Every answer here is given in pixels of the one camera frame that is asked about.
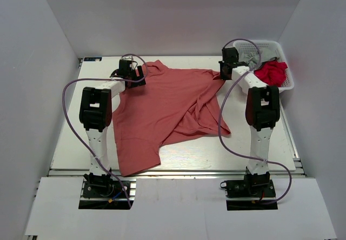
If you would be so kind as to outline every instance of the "white tabletop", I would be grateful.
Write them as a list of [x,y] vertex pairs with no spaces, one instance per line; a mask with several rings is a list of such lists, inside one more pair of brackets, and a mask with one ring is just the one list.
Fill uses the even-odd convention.
[[[103,57],[99,62],[83,62],[79,78],[108,78],[118,68],[120,57]],[[218,56],[150,56],[144,57],[146,61],[159,59],[169,68],[177,69],[213,69],[219,70]],[[82,90],[85,86],[97,86],[102,82],[78,82],[76,84],[71,100],[68,115],[76,131],[84,140],[88,140],[83,125],[79,122],[79,107],[81,103]],[[232,85],[227,81],[217,93],[219,104],[224,95]],[[247,96],[236,86],[230,95],[223,112],[223,118],[229,126],[232,135],[224,138],[229,148],[244,155],[250,151],[250,128],[245,120],[245,104]],[[112,101],[113,110],[119,104],[119,97]],[[113,123],[111,123],[107,134],[108,158],[113,170],[118,170],[116,145],[114,140]],[[159,155],[161,165],[151,170],[165,171],[243,171],[248,160],[236,157],[227,152],[220,144],[217,136],[205,136],[199,139],[182,143],[166,145],[160,148]],[[294,150],[290,144],[287,133],[280,119],[272,133],[269,149],[269,160],[280,162],[290,170],[295,170]],[[90,155],[88,150],[73,135],[66,121],[55,149],[51,168],[57,170],[88,170]],[[269,165],[269,169],[282,170],[280,166]]]
[[[138,179],[131,210],[78,210],[82,177],[42,178],[25,234],[39,240],[336,237],[315,179],[293,179],[278,210],[256,211],[227,211],[222,181]],[[280,196],[288,179],[273,181]]]

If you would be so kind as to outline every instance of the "plastic basket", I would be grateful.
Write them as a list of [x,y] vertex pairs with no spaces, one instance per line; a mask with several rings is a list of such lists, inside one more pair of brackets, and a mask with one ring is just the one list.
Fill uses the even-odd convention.
[[[276,53],[276,57],[278,57],[278,61],[285,62],[287,64],[287,69],[285,70],[286,81],[281,85],[281,87],[279,87],[279,92],[293,89],[294,82],[293,82],[292,74],[280,44],[275,41],[267,41],[267,40],[252,40],[252,41],[260,49],[268,48],[269,50],[274,51]],[[233,46],[238,50],[239,54],[247,53],[247,52],[257,52],[256,48],[252,44],[246,41],[235,41],[233,43]]]

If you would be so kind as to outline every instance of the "white backdrop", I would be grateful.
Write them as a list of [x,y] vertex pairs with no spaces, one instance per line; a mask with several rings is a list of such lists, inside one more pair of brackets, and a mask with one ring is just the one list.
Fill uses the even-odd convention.
[[346,239],[346,0],[301,0],[280,38],[295,88],[282,101],[307,174]]
[[46,0],[0,0],[0,234],[22,239],[78,59]]
[[219,55],[236,37],[278,40],[299,0],[47,0],[78,57]]

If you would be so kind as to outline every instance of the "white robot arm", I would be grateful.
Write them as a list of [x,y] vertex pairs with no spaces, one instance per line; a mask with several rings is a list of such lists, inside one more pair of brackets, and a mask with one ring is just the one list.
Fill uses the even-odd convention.
[[[250,68],[247,66],[238,66],[232,69],[232,79],[239,79],[245,72],[249,71]],[[258,79],[252,72],[247,74],[243,79],[240,80],[238,85],[242,88],[242,91],[245,94],[248,94],[249,89],[256,88],[266,88],[267,83],[262,82]],[[262,128],[260,131],[257,131],[252,125],[250,126],[251,130],[251,147],[250,147],[250,156],[261,158],[263,160],[268,160],[269,153],[269,140],[273,128]],[[247,166],[251,174],[266,174],[269,172],[268,164],[266,162],[260,162],[257,160],[249,160]]]
[[[100,86],[95,87],[95,90],[106,90],[111,91],[111,99],[115,96],[119,95],[121,92],[125,90],[125,82],[123,81],[109,81],[105,82]],[[88,135],[89,146],[94,151],[96,157],[100,160],[103,166],[110,170],[110,163],[107,155],[107,130],[108,126],[105,126],[102,131],[99,129],[85,129],[86,134]],[[102,175],[105,174],[104,170],[99,167],[97,161],[94,156],[90,154],[91,158],[91,166],[90,172],[94,175]]]
[[[222,49],[222,61],[219,62],[221,79],[236,81],[250,71],[244,62],[238,61],[238,57],[235,48]],[[264,193],[275,196],[267,160],[270,137],[280,118],[278,87],[268,86],[253,72],[238,84],[248,95],[245,117],[251,131],[250,157],[256,159],[249,159],[244,180],[227,181],[225,189],[229,198],[261,196]]]
[[[126,78],[138,81],[144,77],[141,66],[137,71],[133,67],[132,57],[119,61],[119,69],[114,71],[111,77]],[[112,120],[112,98],[119,95],[126,88],[145,85],[145,80],[136,83],[125,81],[108,81],[95,88],[83,89],[79,120],[83,123],[88,135],[89,146],[102,165],[110,171],[111,166],[107,156],[107,130]],[[90,154],[90,173],[95,176],[105,175],[106,172],[99,166],[95,157]]]

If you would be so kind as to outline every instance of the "red cloth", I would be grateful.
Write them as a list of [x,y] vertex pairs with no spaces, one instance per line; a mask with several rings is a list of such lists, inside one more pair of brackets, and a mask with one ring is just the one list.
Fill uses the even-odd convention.
[[[160,61],[147,65],[147,84],[121,93],[112,117],[122,176],[159,165],[162,145],[217,135],[215,93],[224,83],[219,72],[169,69]],[[221,126],[229,135],[224,120]]]
[[255,71],[255,75],[268,85],[275,85],[280,87],[286,81],[285,69],[286,63],[279,63],[277,61],[266,62],[263,67]]

